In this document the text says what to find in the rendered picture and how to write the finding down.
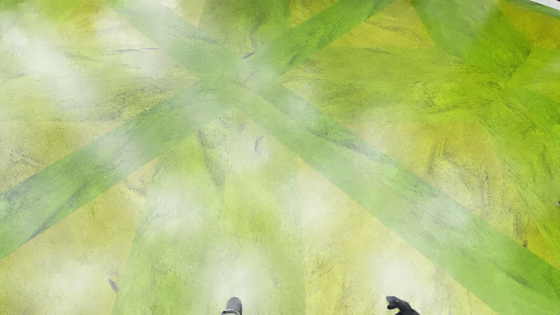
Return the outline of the green patterned rug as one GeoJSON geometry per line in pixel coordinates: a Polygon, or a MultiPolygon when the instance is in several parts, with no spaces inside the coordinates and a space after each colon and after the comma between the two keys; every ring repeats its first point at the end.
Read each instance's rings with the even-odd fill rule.
{"type": "Polygon", "coordinates": [[[0,315],[560,315],[560,10],[0,0],[0,315]]]}

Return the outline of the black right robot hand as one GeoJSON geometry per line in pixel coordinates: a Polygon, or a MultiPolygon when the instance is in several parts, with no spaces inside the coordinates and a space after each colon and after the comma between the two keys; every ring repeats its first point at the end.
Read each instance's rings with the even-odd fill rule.
{"type": "Polygon", "coordinates": [[[400,298],[397,298],[395,296],[387,296],[386,300],[388,302],[388,310],[399,310],[399,312],[397,312],[395,315],[419,315],[419,313],[415,309],[413,309],[408,302],[400,298]]]}

